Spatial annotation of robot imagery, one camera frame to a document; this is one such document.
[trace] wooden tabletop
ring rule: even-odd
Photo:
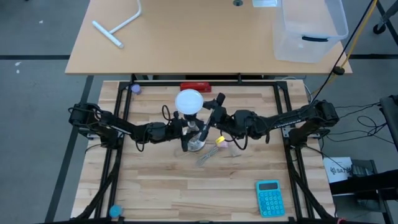
[[[343,50],[338,43],[319,63],[276,60],[275,9],[246,0],[142,0],[142,15],[114,34],[123,49],[91,24],[111,30],[136,11],[135,0],[91,0],[66,73],[324,75]]]
[[[288,85],[293,109],[303,106],[307,102],[303,82],[293,80],[288,81]],[[101,109],[113,111],[117,89],[118,82],[103,83],[99,98]],[[131,101],[129,122],[164,122],[161,107],[166,104],[171,113],[175,111],[174,98],[178,92],[176,86],[142,87],[142,94],[134,95]],[[205,100],[211,100],[219,92],[226,95],[223,106],[228,114],[241,109],[253,110],[261,116],[277,114],[272,87],[214,86],[213,93],[203,96]],[[198,117],[207,119],[209,115],[209,111],[203,109]],[[200,154],[209,150],[219,136],[218,130],[211,129]],[[98,143],[90,141],[89,146]],[[308,145],[319,149],[313,139],[308,140]],[[234,144],[230,144],[230,148],[237,149]],[[105,149],[95,147],[86,153],[72,217],[82,212],[97,192],[105,152]],[[127,220],[281,221],[295,216],[280,130],[271,131],[269,144],[265,144],[264,138],[250,139],[248,148],[239,153],[240,156],[231,157],[228,150],[222,149],[208,159],[204,167],[197,167],[195,163],[200,155],[184,154],[179,140],[146,144],[144,152],[139,152],[134,142],[126,138],[115,203],[124,208],[123,216]],[[303,149],[302,154],[310,190],[333,214],[335,207],[321,155],[308,149]],[[280,182],[286,214],[263,219],[259,214],[254,184],[258,180],[270,179]],[[305,215],[301,191],[300,199]]]

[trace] yellow object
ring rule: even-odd
[[[349,48],[349,51],[348,51],[346,60],[344,60],[344,62],[341,64],[340,67],[344,67],[344,65],[346,65],[346,63],[348,62],[349,57],[351,56],[351,54],[352,54],[353,51],[354,51],[354,48],[355,48],[355,45],[356,45],[356,43],[357,43],[357,41],[358,41],[358,39],[359,39],[359,36],[362,34],[363,29],[365,28],[366,24],[368,23],[368,20],[369,20],[369,18],[371,17],[371,15],[372,15],[374,9],[376,8],[377,1],[378,1],[378,0],[374,0],[374,1],[373,1],[373,4],[372,4],[372,6],[371,6],[371,8],[370,8],[370,10],[369,10],[369,12],[368,12],[368,14],[367,14],[366,17],[365,17],[365,20],[362,22],[361,26],[360,26],[359,29],[358,29],[358,32],[355,34],[353,44],[352,44],[351,47]],[[332,83],[332,82],[336,79],[336,77],[337,77],[337,75],[332,74],[332,77],[328,80],[328,82],[327,82],[326,84]],[[313,95],[313,94],[317,94],[317,93],[319,92],[319,90],[320,90],[320,88],[318,88],[317,90],[315,90],[315,91],[312,92],[311,94],[312,94],[312,95]]]
[[[220,146],[220,143],[225,140],[224,136],[220,136],[218,139],[216,139],[216,144],[217,146]]]

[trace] clear plastic bin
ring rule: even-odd
[[[341,0],[278,0],[272,26],[278,60],[319,62],[348,36]]]
[[[277,0],[252,0],[253,7],[276,7]]]

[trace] white plastic rod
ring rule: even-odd
[[[133,15],[130,19],[124,21],[122,24],[118,25],[113,30],[111,30],[110,31],[111,34],[115,33],[119,29],[122,29],[125,25],[129,24],[130,22],[132,22],[134,19],[137,19],[141,15],[141,12],[142,12],[142,10],[141,10],[141,0],[137,0],[137,4],[138,4],[138,12],[135,15]]]
[[[110,41],[112,41],[116,46],[118,46],[120,49],[124,47],[122,42],[120,42],[116,37],[114,37],[112,34],[110,34],[104,27],[102,27],[99,23],[96,21],[93,21],[93,25],[95,28],[97,28],[102,34],[105,35]]]
[[[124,45],[122,44],[122,42],[120,42],[117,38],[115,38],[115,36],[113,35],[116,31],[118,31],[119,29],[122,29],[125,25],[129,24],[130,22],[132,22],[134,19],[137,19],[141,13],[142,13],[142,9],[141,9],[141,0],[137,0],[137,4],[138,4],[138,11],[135,15],[133,15],[131,18],[129,18],[128,20],[124,21],[122,24],[118,25],[117,27],[115,27],[113,30],[111,31],[107,31],[103,26],[101,26],[99,23],[97,23],[96,21],[93,21],[93,25],[95,28],[97,28],[102,34],[105,35],[105,37],[107,37],[110,41],[112,41],[116,46],[118,46],[120,49],[122,49],[124,47]]]

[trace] blue calculator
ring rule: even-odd
[[[285,215],[284,201],[278,180],[262,180],[256,183],[260,214],[264,218]]]

